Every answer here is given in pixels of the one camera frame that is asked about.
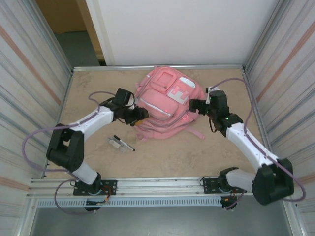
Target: floor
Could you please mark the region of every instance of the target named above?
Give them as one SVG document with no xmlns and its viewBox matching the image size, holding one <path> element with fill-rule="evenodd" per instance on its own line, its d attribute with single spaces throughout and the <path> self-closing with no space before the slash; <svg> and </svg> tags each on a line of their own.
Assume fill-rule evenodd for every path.
<svg viewBox="0 0 315 236">
<path fill-rule="evenodd" d="M 99 66 L 87 31 L 55 33 L 55 37 L 72 67 Z"/>
<path fill-rule="evenodd" d="M 140 82 L 149 71 L 82 71 L 75 72 L 63 115 L 63 124 L 74 122 L 95 109 L 88 95 L 94 91 L 116 92 L 119 87 L 135 92 L 134 84 Z M 238 77 L 239 69 L 230 70 L 182 70 L 182 72 L 204 88 L 226 78 Z M 245 86 L 238 81 L 227 82 L 220 86 L 227 94 L 232 113 L 246 119 L 250 102 Z M 98 101 L 108 95 L 96 95 Z M 208 119 L 200 117 L 193 128 L 206 135 L 201 140 L 191 133 L 181 131 L 167 140 L 140 141 L 136 131 L 116 121 L 101 128 L 85 143 L 85 160 L 103 178 L 135 177 L 202 177 L 217 176 L 219 171 L 229 167 L 239 167 L 253 172 L 246 157 L 221 133 L 210 131 Z M 248 127 L 260 139 L 255 118 L 251 117 Z M 121 153 L 107 142 L 107 138 L 117 135 L 133 146 L 136 151 Z M 48 173 L 48 178 L 67 178 L 64 173 Z"/>
<path fill-rule="evenodd" d="M 280 201 L 261 206 L 245 196 L 231 211 L 220 207 L 106 208 L 71 216 L 39 209 L 32 236 L 289 236 Z"/>
</svg>

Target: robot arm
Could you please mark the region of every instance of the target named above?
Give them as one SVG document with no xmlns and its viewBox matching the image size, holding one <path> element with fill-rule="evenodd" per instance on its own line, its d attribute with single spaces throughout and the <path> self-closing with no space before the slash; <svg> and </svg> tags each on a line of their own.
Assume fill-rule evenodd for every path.
<svg viewBox="0 0 315 236">
<path fill-rule="evenodd" d="M 148 111 L 135 106 L 134 96 L 130 99 L 131 95 L 133 96 L 131 92 L 119 88 L 114 98 L 102 102 L 99 109 L 69 125 L 78 124 L 77 126 L 54 130 L 52 134 L 47 159 L 75 175 L 81 181 L 82 188 L 91 194 L 100 190 L 101 176 L 84 161 L 84 142 L 116 119 L 134 126 L 140 120 L 148 118 Z"/>
<path fill-rule="evenodd" d="M 236 114 L 229 112 L 226 95 L 217 88 L 207 89 L 207 100 L 192 99 L 189 110 L 209 117 L 209 124 L 213 132 L 220 131 L 232 141 L 251 162 L 255 175 L 238 168 L 229 168 L 220 172 L 221 188 L 230 190 L 231 187 L 242 188 L 253 195 L 259 203 L 266 205 L 293 194 L 293 179 L 279 169 L 271 160 L 266 158 L 246 135 L 261 148 L 270 158 L 284 166 L 291 173 L 292 164 L 287 159 L 280 160 L 270 153 L 251 133 L 244 131 L 244 124 Z"/>
</svg>

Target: marker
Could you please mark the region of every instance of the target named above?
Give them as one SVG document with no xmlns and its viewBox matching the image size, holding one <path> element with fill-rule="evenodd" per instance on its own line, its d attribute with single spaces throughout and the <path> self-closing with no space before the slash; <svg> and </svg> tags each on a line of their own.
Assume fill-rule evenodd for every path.
<svg viewBox="0 0 315 236">
<path fill-rule="evenodd" d="M 114 138 L 119 140 L 120 142 L 122 142 L 124 145 L 126 145 L 129 149 L 136 151 L 136 149 L 134 149 L 132 146 L 130 146 L 129 144 L 126 144 L 123 140 L 121 140 L 120 138 L 118 138 L 116 135 L 114 135 Z"/>
</svg>

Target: purple cable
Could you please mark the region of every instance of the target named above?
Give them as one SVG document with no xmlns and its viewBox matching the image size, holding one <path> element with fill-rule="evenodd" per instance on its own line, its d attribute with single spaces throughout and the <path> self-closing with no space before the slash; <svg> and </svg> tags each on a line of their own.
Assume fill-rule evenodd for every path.
<svg viewBox="0 0 315 236">
<path fill-rule="evenodd" d="M 49 128 L 44 128 L 44 129 L 39 129 L 39 130 L 36 130 L 30 134 L 28 134 L 23 142 L 22 142 L 22 155 L 24 157 L 24 160 L 31 166 L 33 167 L 34 169 L 38 170 L 38 171 L 48 171 L 48 172 L 58 172 L 58 171 L 62 171 L 62 172 L 68 172 L 68 170 L 66 169 L 53 169 L 53 170 L 47 170 L 45 168 L 42 168 L 41 166 L 39 166 L 38 164 L 32 162 L 31 160 L 29 160 L 29 158 L 27 157 L 26 155 L 26 152 L 25 152 L 25 147 L 26 147 L 26 143 L 28 141 L 28 139 L 32 136 L 34 136 L 35 134 L 38 134 L 38 133 L 41 133 L 41 132 L 45 132 L 45 131 L 52 131 L 52 130 L 59 130 L 59 129 L 68 129 L 68 128 L 73 128 L 73 127 L 76 127 L 76 126 L 79 126 L 89 120 L 91 120 L 92 118 L 94 118 L 97 113 L 99 112 L 99 109 L 100 109 L 100 106 L 99 106 L 99 103 L 98 101 L 96 101 L 95 99 L 91 98 L 91 96 L 93 96 L 94 94 L 96 93 L 106 93 L 106 94 L 110 94 L 110 95 L 113 95 L 115 96 L 115 94 L 111 93 L 111 92 L 106 92 L 106 91 L 96 91 L 96 92 L 93 92 L 89 95 L 89 100 L 95 102 L 97 104 L 97 111 L 91 115 L 90 117 L 84 119 L 83 121 L 81 121 L 80 123 L 76 123 L 76 124 L 72 124 L 72 125 L 65 125 L 65 126 L 57 126 L 57 127 L 49 127 Z"/>
<path fill-rule="evenodd" d="M 54 201 L 55 201 L 55 204 L 57 206 L 57 208 L 59 210 L 61 210 L 62 212 L 66 213 L 66 214 L 69 214 L 69 215 L 87 215 L 87 214 L 91 214 L 93 213 L 94 211 L 88 211 L 88 212 L 73 212 L 73 211 L 67 211 L 65 209 L 63 209 L 57 202 L 57 193 L 58 193 L 58 190 L 60 189 L 60 187 L 67 183 L 67 182 L 71 182 L 71 181 L 76 181 L 75 179 L 67 179 L 65 181 L 63 181 L 61 184 L 59 184 L 59 186 L 56 188 L 56 191 L 55 191 L 55 194 L 54 194 Z"/>
<path fill-rule="evenodd" d="M 277 167 L 279 167 L 281 170 L 283 170 L 287 175 L 289 175 L 298 185 L 299 187 L 301 188 L 302 190 L 302 196 L 298 199 L 283 199 L 284 201 L 288 201 L 288 202 L 299 202 L 299 201 L 302 201 L 305 199 L 306 197 L 306 190 L 302 184 L 302 182 L 297 178 L 295 177 L 290 171 L 288 171 L 285 167 L 283 167 L 279 162 L 275 161 L 274 159 L 272 159 L 270 156 L 267 155 L 267 153 L 264 152 L 264 150 L 262 150 L 256 143 L 254 140 L 251 139 L 251 137 L 248 135 L 247 133 L 247 123 L 248 121 L 250 120 L 250 117 L 252 115 L 252 112 L 253 112 L 253 95 L 250 94 L 251 92 L 251 89 L 249 87 L 249 85 L 242 79 L 240 78 L 229 78 L 229 79 L 226 79 L 226 80 L 223 80 L 219 83 L 217 83 L 216 85 L 212 86 L 213 88 L 215 87 L 218 87 L 219 85 L 227 82 L 227 81 L 231 81 L 231 80 L 237 80 L 237 81 L 241 81 L 245 84 L 246 88 L 247 88 L 247 93 L 248 93 L 248 96 L 249 96 L 249 99 L 250 99 L 250 102 L 251 102 L 251 110 L 250 110 L 250 113 L 248 114 L 246 120 L 245 120 L 245 123 L 244 123 L 244 133 L 247 137 L 247 139 L 266 157 L 268 158 L 272 163 L 274 163 Z M 231 208 L 232 206 L 234 206 L 243 196 L 243 194 L 245 193 L 245 191 L 241 194 L 241 196 L 233 203 L 231 204 L 230 206 L 226 207 L 225 209 L 229 209 Z"/>
</svg>

